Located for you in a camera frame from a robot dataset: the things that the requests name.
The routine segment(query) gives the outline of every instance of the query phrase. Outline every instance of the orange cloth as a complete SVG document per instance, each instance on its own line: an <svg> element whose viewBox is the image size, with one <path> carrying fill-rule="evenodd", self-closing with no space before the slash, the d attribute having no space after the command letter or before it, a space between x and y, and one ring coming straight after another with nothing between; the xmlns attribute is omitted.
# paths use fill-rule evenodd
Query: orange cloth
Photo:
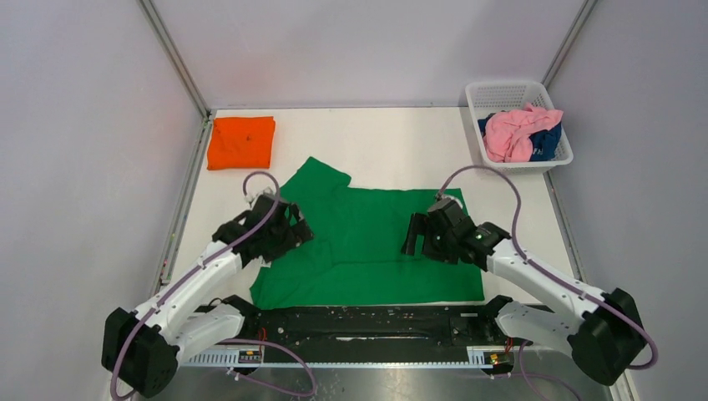
<svg viewBox="0 0 708 401"><path fill-rule="evenodd" d="M267 169L276 121L273 117L224 117L214 120L206 169Z"/></svg>

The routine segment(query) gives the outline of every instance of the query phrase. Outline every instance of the wire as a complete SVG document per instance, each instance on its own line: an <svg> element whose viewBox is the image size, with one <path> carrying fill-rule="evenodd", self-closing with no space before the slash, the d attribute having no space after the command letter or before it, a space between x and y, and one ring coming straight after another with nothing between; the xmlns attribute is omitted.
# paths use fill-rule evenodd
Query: wire
<svg viewBox="0 0 708 401"><path fill-rule="evenodd" d="M536 395L539 396L543 401L550 401L550 399L546 398L541 392L534 386L533 383L531 383L531 380L529 378L532 377L540 377L540 376L545 376L546 379L548 380L553 380L556 383L560 383L564 387L566 387L573 395L578 399L578 401L583 401L583 398L580 397L580 393L578 393L578 390L575 388L570 387L569 384L561 380L560 378L556 378L554 376L546 376L546 375L540 375L537 373L526 373L526 369L523 367L523 348L526 347L526 344L528 344L528 341L525 341L521 343L521 347L518 348L518 367L521 369L521 374L519 376L523 377L523 379L526 381L526 384L536 393Z"/></svg>
<svg viewBox="0 0 708 401"><path fill-rule="evenodd" d="M239 378L243 378L244 380L247 380L249 382L260 384L261 386L266 386L267 388L271 388L275 391L278 391L278 392L281 392L284 394L288 394L293 397L310 397L312 395L315 395L315 393L317 392L317 381L315 380L315 374L312 372L312 368L307 366L307 363L305 363L305 361L303 361L302 358L298 357L296 353L293 353L290 349L285 348L280 344L271 343L270 341L246 340L244 338L230 338L228 340L222 341L220 344L253 344L253 345L260 345L260 346L273 347L273 348L280 349L282 352L287 353L293 359L295 359L300 365L302 365L302 367L305 369L305 372L307 373L307 376L310 377L310 382L312 383L312 389L310 389L306 393L298 393L297 391L292 391L287 388L282 388L282 387L276 386L272 383L260 381L257 378L252 378L250 376L245 376L245 375L239 375L238 373L236 373L235 376L236 376L237 380Z"/></svg>
<svg viewBox="0 0 708 401"><path fill-rule="evenodd" d="M507 345L504 347L504 353L508 354L513 348L513 338L507 337Z"/></svg>
<svg viewBox="0 0 708 401"><path fill-rule="evenodd" d="M265 175L266 177L270 178L271 181L273 181L273 185L276 188L276 193L275 193L275 201L273 202L273 206L266 212L265 216L263 216L263 219L259 221L258 223L255 224L255 226L251 227L250 230L248 230L243 236L240 236L236 238L233 242L231 242L229 245L224 246L223 248L219 249L218 251L214 252L211 256L206 257L201 264L197 263L194 267L192 267L191 270L189 270L186 274L184 274L175 284L173 284L171 287L167 289L167 291L164 293L164 295L157 301L157 310L159 310L160 307L164 305L167 300L172 297L172 294L174 294L180 287L182 287L193 275L195 275L198 271L205 269L206 267L209 266L209 263L216 259L217 257L223 255L224 253L232 250L235 246L239 245L241 242L245 241L248 239L250 236L252 236L256 231L260 230L262 226L266 224L266 222L273 216L273 213L276 212L276 208L278 206L278 202L281 199L281 186L278 184L278 181L276 178L271 174L266 171L254 171L250 174L248 174L244 178L243 186L241 187L243 190L243 194L247 195L248 192L246 190L246 186L248 184L248 181L253 178L255 175ZM118 394L118 378L119 378L119 372L121 366L123 366L123 361L125 359L125 354L128 352L128 348L130 347L130 344L133 342L133 339L135 338L135 335L138 333L138 330L142 328L143 325L145 325L145 322L150 319L150 317L157 312L155 308L150 308L143 318L140 319L140 321L133 327L133 330L130 331L128 336L125 338L125 341L123 342L123 346L120 348L120 352L118 353L118 358L115 361L115 365L113 368L113 374L111 375L111 383L110 383L110 393L111 397L115 401L123 401L125 399L128 399L135 394L135 390L131 390L129 393L125 395L119 395Z"/></svg>
<svg viewBox="0 0 708 401"><path fill-rule="evenodd" d="M518 243L518 238L517 238L517 225L518 225L518 215L521 213L521 195L518 193L518 189L516 188L516 185L511 182L511 180L501 173L498 170L495 170L491 167L487 167L485 165L468 165L466 167L463 167L457 171L455 171L452 175L448 177L448 179L445 181L445 184L442 185L442 188L437 192L437 196L442 196L445 190L447 189L448 185L453 181L453 179L460 173L466 170L487 170L491 171L494 174L498 175L501 177L504 181L509 184L511 187L513 194L516 195L516 210L513 213L513 220L511 223L511 241L513 243L513 247L516 250L516 252L521 256L521 258L526 261L529 265L531 265L533 268L538 270L541 274L546 276L548 279L551 281L555 282L556 284L559 284L561 287L571 291L572 293L584 297L585 299L588 299L592 303L597 304L598 306L604 308L608 312L612 313L615 315L619 320L622 322L626 323L628 326L632 327L636 332L640 334L644 338L644 340L649 344L649 348L651 349L651 358L647 363L642 363L641 365L630 365L629 369L633 370L644 370L651 368L652 366L656 365L656 361L659 360L659 350L656 347L656 343L654 342L654 339L651 338L651 336L637 323L635 323L632 319L626 317L622 312L618 311L617 309L611 307L608 305L606 302L602 301L601 299L598 299L597 297L594 297L588 293L585 293L584 291L580 290L579 288L573 286L572 284L569 284L562 280L561 278L555 276L553 273L549 272L546 270L543 266L539 265L537 262L535 262L532 259L529 259L528 256L526 255L526 252L523 251L522 247Z"/></svg>
<svg viewBox="0 0 708 401"><path fill-rule="evenodd" d="M507 374L497 374L497 375L493 375L493 377L492 377L492 376L488 376L488 375L486 375L486 374L485 374L485 375L478 375L478 376L467 376L467 375L460 375L460 376L461 376L461 377L465 377L465 378L472 378L472 379L476 379L476 380L484 380L484 379L487 379L487 380L490 380L490 379L499 380L499 379L501 379L501 378L521 378L521 377L525 377L525 378L541 378L541 379L543 379L543 380L548 380L548 381L550 381L550 382L553 382L553 383L556 383L556 384L560 384L561 386L563 386L563 387L565 387L566 389L568 389L568 391L570 391L571 393L573 393L573 395L578 399L578 401L583 401L583 398L580 396L580 393L578 393L578 390L576 390L575 388L573 388L570 384L566 383L563 379L561 379L561 378L556 378L555 376L551 376L551 375L549 375L549 374L542 374L542 373L526 373L525 376L524 376L524 374L522 374L522 373L507 373Z"/></svg>

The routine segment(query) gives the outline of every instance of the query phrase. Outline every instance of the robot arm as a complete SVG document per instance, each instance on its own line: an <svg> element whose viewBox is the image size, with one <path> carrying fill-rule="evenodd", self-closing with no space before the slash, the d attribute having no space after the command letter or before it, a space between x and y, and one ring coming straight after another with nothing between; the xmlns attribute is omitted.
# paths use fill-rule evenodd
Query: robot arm
<svg viewBox="0 0 708 401"><path fill-rule="evenodd" d="M232 251L212 258L260 223L273 207L275 212L261 229ZM145 397L156 395L167 386L183 361L218 342L236 337L244 325L240 311L228 304L190 319L200 302L250 261L257 258L272 261L312 238L312 231L297 205L271 195L260 195L252 210L219 227L193 265L200 266L198 270L190 270L173 280L132 312L118 308L109 315L101 363L112 371L129 333L147 317L129 345L119 377Z"/></svg>
<svg viewBox="0 0 708 401"><path fill-rule="evenodd" d="M227 244L222 241L211 242L193 263L193 266L202 266L201 270L185 282L162 306L158 306L158 301L179 280L173 281L134 309L136 319L141 319L150 308L157 311L145 322L145 326L160 327L159 335L168 344L173 344L180 349L175 355L178 366L183 360L193 357L219 341L235 337L243 326L243 317L237 309L229 305L219 305L211 312L187 322L201 300L213 293L217 285L236 276L243 268L240 255L233 252L226 252L208 264L204 264L204 259L225 246Z"/></svg>
<svg viewBox="0 0 708 401"><path fill-rule="evenodd" d="M489 302L488 315L508 337L523 338L568 355L598 383L614 383L646 345L627 323L584 297L604 300L641 327L635 301L628 293L620 289L607 293L567 277L523 246L527 259L522 258L506 231L488 222L475 225L454 198L442 197L426 215L412 216L403 253L413 254L418 236L424 237L423 255L447 263L472 263L541 301L552 312L498 296ZM530 266L527 260L531 259L561 282L578 288L582 296Z"/></svg>

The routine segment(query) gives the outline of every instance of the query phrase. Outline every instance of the white plastic basket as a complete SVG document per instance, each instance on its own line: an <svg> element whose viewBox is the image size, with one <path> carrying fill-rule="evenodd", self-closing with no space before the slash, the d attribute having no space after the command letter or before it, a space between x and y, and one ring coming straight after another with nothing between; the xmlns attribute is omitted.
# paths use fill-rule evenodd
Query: white plastic basket
<svg viewBox="0 0 708 401"><path fill-rule="evenodd" d="M563 129L555 156L549 161L529 161L525 163L497 163L487 156L479 130L479 119L486 119L490 113L521 109L528 102L534 106L552 109L553 102L546 88L534 81L495 81L477 82L465 87L465 94L472 113L474 132L479 143L484 165L501 170L505 173L544 173L556 165L567 165L573 161L573 151L570 149L568 137Z"/></svg>

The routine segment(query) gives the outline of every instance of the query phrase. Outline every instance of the pink cloth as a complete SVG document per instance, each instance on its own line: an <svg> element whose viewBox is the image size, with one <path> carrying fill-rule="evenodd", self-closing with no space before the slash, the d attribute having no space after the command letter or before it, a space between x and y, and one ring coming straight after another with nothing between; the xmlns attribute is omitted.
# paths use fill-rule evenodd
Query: pink cloth
<svg viewBox="0 0 708 401"><path fill-rule="evenodd" d="M529 136L558 125L563 112L546 110L526 103L523 110L503 111L487 121L484 147L491 161L520 163L529 161L534 145Z"/></svg>

